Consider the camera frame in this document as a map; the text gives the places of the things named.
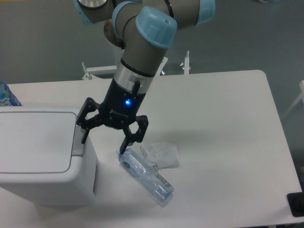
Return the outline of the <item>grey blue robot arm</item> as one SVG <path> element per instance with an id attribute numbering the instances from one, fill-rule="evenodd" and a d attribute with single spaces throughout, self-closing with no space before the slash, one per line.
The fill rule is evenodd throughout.
<path id="1" fill-rule="evenodd" d="M 124 50 L 105 99 L 98 104 L 87 98 L 76 123 L 84 130 L 82 143 L 91 129 L 105 125 L 123 130 L 119 149 L 124 153 L 134 142 L 142 142 L 148 118 L 137 115 L 157 75 L 177 30 L 211 20 L 213 0 L 76 0 L 75 7 L 85 24 L 109 21 L 112 33 Z"/>

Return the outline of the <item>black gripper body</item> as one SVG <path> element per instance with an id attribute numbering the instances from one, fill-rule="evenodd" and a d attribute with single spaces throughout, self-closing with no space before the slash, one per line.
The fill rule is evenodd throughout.
<path id="1" fill-rule="evenodd" d="M 111 81 L 105 99 L 99 108 L 103 125 L 120 130 L 123 128 L 122 125 L 130 125 L 135 122 L 136 114 L 145 97 L 145 94 L 139 93 L 140 85 L 139 80 L 135 80 L 134 83 L 131 83 L 129 91 L 118 85 L 115 80 Z"/>

